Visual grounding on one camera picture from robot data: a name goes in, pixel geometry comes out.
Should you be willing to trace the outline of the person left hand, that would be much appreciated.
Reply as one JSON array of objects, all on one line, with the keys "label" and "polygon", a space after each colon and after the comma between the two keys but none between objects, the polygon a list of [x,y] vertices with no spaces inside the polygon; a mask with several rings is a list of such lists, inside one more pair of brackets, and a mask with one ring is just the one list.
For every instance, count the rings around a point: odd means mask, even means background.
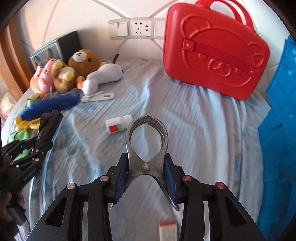
[{"label": "person left hand", "polygon": [[1,194],[1,218],[8,223],[14,221],[17,225],[22,225],[25,219],[22,212],[25,209],[25,201],[22,192],[12,195],[11,192],[4,191]]}]

